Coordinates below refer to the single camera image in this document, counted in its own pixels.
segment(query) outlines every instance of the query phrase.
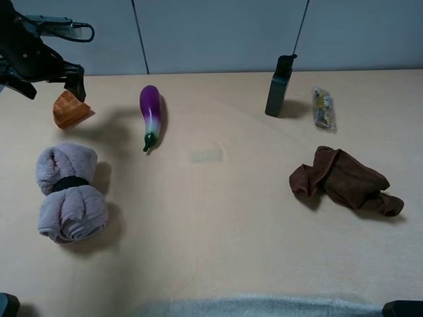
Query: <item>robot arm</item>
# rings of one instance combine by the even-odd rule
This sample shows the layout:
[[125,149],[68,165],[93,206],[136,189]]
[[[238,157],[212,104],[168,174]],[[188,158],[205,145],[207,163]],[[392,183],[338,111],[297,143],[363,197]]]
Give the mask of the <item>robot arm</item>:
[[[76,40],[58,31],[62,28],[69,33],[71,29],[83,27],[92,31],[88,40]],[[90,42],[95,35],[89,24],[68,18],[26,17],[15,11],[10,0],[0,0],[0,85],[34,99],[36,90],[31,83],[65,83],[65,89],[83,102],[86,97],[84,69],[63,60],[60,54],[45,45],[40,38],[45,34],[74,42]]]

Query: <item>brown rag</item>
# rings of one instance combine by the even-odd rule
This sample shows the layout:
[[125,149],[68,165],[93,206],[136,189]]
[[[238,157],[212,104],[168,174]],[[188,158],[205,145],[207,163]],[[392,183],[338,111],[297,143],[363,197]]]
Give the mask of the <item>brown rag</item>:
[[389,187],[380,173],[364,166],[341,149],[318,147],[313,167],[301,165],[289,177],[295,195],[312,197],[322,187],[336,203],[355,210],[379,211],[393,217],[404,207],[404,202],[381,193]]

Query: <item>rolled towel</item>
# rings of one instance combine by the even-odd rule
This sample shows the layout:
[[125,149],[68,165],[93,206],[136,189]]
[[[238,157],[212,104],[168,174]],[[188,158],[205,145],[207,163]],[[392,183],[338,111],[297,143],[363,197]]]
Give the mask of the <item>rolled towel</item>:
[[38,220],[40,234],[65,244],[100,232],[108,220],[104,196],[93,181],[97,154],[81,145],[65,143],[41,153],[36,179],[44,199]]

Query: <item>eggplant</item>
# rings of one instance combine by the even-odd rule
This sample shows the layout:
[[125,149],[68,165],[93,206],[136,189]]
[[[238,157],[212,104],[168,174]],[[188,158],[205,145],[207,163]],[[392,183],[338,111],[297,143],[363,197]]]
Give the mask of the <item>eggplant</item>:
[[159,89],[154,86],[149,85],[141,90],[139,107],[145,122],[144,152],[147,152],[159,140],[161,128],[160,99]]

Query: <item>plastic bag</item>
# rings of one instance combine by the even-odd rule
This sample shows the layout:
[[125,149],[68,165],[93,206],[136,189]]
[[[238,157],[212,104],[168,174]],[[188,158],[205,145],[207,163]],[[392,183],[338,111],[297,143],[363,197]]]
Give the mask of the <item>plastic bag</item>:
[[333,112],[333,99],[326,90],[314,87],[311,91],[313,96],[313,119],[316,125],[327,129],[335,129],[335,115]]

